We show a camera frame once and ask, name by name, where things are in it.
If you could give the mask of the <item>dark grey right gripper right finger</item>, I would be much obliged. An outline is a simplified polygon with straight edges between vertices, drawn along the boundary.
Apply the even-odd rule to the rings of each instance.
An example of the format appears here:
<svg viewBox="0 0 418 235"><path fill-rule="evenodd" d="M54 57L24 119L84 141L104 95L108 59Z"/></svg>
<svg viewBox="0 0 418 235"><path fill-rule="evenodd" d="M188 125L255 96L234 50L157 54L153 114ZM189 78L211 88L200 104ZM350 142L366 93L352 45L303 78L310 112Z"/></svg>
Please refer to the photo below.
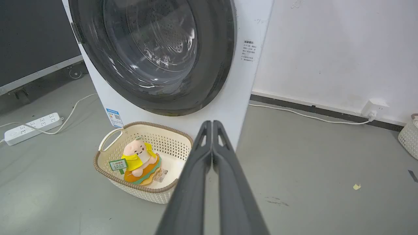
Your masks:
<svg viewBox="0 0 418 235"><path fill-rule="evenodd" d="M213 168L218 174L220 233L269 235L234 148L220 121L213 122L212 134Z"/></svg>

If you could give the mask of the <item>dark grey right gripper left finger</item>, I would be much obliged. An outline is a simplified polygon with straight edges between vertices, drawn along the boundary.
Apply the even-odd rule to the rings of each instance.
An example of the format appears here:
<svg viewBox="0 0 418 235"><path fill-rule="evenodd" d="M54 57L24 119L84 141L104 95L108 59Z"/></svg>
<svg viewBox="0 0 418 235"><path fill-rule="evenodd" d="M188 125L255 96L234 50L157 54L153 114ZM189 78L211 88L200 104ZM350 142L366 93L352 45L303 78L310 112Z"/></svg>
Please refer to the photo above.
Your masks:
<svg viewBox="0 0 418 235"><path fill-rule="evenodd" d="M212 122L202 123L176 188L155 232L157 235L202 235L205 183L212 159Z"/></svg>

